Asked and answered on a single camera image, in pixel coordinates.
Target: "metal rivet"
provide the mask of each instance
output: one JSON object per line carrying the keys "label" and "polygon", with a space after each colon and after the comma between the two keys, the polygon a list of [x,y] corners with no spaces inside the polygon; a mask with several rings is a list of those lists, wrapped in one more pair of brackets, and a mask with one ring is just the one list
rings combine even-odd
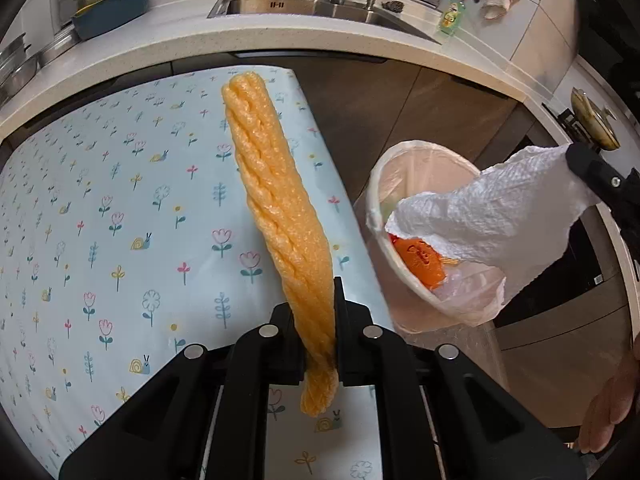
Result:
{"label": "metal rivet", "polygon": [[438,348],[438,354],[445,359],[455,359],[458,357],[458,354],[460,354],[460,350],[458,350],[458,347],[453,345],[442,345]]}
{"label": "metal rivet", "polygon": [[262,337],[273,337],[278,335],[278,327],[275,325],[262,325],[258,330],[258,334]]}
{"label": "metal rivet", "polygon": [[378,339],[382,336],[382,329],[378,325],[369,325],[362,329],[362,333],[369,339]]}
{"label": "metal rivet", "polygon": [[204,354],[204,349],[200,345],[189,345],[184,349],[184,356],[187,359],[197,359]]}

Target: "green dish soap bottle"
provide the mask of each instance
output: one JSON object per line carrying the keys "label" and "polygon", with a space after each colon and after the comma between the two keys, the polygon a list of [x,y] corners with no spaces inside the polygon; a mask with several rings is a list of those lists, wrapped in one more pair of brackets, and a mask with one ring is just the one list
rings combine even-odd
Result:
{"label": "green dish soap bottle", "polygon": [[453,34],[460,25],[465,9],[465,0],[450,0],[449,5],[442,13],[438,28],[445,34]]}

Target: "countertop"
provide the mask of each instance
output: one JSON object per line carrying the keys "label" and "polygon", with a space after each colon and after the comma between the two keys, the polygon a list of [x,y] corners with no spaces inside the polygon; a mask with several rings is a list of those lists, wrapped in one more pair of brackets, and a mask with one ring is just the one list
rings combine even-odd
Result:
{"label": "countertop", "polygon": [[[549,102],[459,37],[436,33],[440,17],[436,10],[412,0],[401,1],[405,4],[402,19],[442,44],[375,25],[319,16],[246,14],[207,19],[216,0],[151,0],[145,15],[76,45],[36,74],[0,109],[0,139],[62,99],[133,70],[216,52],[322,49],[396,59],[471,80],[522,102],[556,142],[570,142],[542,107],[544,103],[563,109],[559,103]],[[602,203],[597,207],[622,269],[635,336],[640,332],[640,284],[609,209]]]}

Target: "orange twisted bread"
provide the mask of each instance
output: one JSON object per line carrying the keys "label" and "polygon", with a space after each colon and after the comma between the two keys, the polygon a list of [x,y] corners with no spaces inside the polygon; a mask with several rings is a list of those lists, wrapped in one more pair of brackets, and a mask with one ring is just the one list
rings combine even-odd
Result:
{"label": "orange twisted bread", "polygon": [[222,88],[247,204],[282,278],[307,350],[300,409],[316,416],[338,385],[329,243],[296,170],[264,81],[254,72]]}

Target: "stainless steel sink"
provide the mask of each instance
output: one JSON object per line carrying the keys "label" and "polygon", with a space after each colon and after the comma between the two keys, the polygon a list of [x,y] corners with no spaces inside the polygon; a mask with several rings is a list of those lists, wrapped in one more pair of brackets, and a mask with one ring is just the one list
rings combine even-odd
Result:
{"label": "stainless steel sink", "polygon": [[325,16],[339,20],[370,23],[379,27],[406,32],[418,38],[438,43],[418,28],[412,27],[391,12],[360,4],[336,5],[329,0],[217,0],[208,18],[230,14],[302,14]]}

